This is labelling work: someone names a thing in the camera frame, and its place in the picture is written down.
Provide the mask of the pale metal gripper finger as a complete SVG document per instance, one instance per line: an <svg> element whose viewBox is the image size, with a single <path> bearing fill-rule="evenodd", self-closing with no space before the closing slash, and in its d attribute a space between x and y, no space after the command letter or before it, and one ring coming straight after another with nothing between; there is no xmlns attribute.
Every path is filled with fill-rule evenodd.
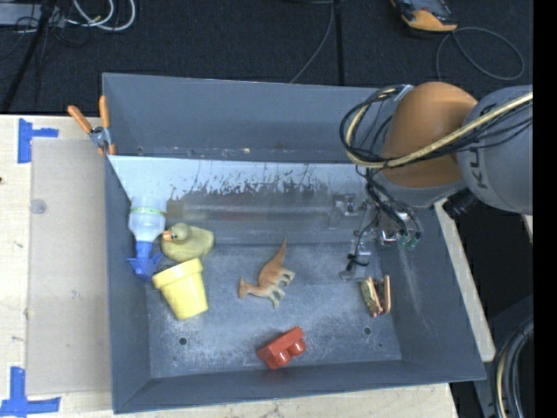
<svg viewBox="0 0 557 418"><path fill-rule="evenodd" d="M369 262L368 254L348 253L346 267L339 272L339 278L343 281L361 282L366 277Z"/></svg>
<svg viewBox="0 0 557 418"><path fill-rule="evenodd" d="M338 194L332 197L332 209L328 214L327 227L337 229L349 221L360 218L366 209L366 202L355 193Z"/></svg>

